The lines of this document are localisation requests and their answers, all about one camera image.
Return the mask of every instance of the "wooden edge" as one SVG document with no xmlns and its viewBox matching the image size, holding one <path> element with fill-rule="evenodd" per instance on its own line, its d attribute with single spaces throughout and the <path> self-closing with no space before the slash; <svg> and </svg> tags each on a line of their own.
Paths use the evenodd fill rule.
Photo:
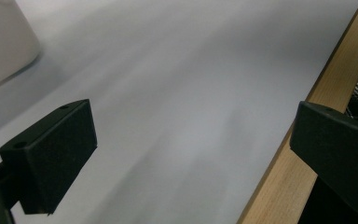
<svg viewBox="0 0 358 224">
<path fill-rule="evenodd" d="M 358 80 L 358 11 L 307 100 L 344 112 Z M 317 175 L 292 150 L 291 129 L 238 224 L 297 223 Z"/>
</svg>

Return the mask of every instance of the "white object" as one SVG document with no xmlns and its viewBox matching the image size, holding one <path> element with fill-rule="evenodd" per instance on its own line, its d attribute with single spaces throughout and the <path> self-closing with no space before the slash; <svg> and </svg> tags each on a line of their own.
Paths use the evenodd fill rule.
<svg viewBox="0 0 358 224">
<path fill-rule="evenodd" d="M 30 63 L 39 44 L 28 21 L 13 0 L 0 0 L 0 81 Z"/>
</svg>

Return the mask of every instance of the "wooden frame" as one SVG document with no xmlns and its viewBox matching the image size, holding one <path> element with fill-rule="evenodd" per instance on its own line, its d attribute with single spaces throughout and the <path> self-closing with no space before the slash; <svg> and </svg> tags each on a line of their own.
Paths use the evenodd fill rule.
<svg viewBox="0 0 358 224">
<path fill-rule="evenodd" d="M 358 11 L 307 101 L 344 112 L 358 80 Z M 243 210 L 238 224 L 297 223 L 317 175 L 290 150 L 291 130 Z"/>
</svg>

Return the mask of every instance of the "white table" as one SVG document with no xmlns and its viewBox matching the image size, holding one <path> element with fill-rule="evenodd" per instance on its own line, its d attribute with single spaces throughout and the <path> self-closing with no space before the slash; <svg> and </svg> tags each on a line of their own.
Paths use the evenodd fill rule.
<svg viewBox="0 0 358 224">
<path fill-rule="evenodd" d="M 18 1 L 39 59 L 0 86 L 0 146 L 90 98 L 99 147 L 53 216 L 235 223 L 358 7 L 319 1 Z"/>
</svg>

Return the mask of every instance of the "screw hole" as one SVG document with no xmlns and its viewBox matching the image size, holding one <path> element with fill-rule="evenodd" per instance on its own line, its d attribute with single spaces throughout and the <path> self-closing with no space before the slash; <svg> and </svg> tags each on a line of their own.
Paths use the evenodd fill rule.
<svg viewBox="0 0 358 224">
<path fill-rule="evenodd" d="M 22 148 L 22 147 L 25 147 L 27 145 L 27 142 L 19 142 L 19 143 L 16 143 L 13 147 L 14 148 Z"/>
</svg>

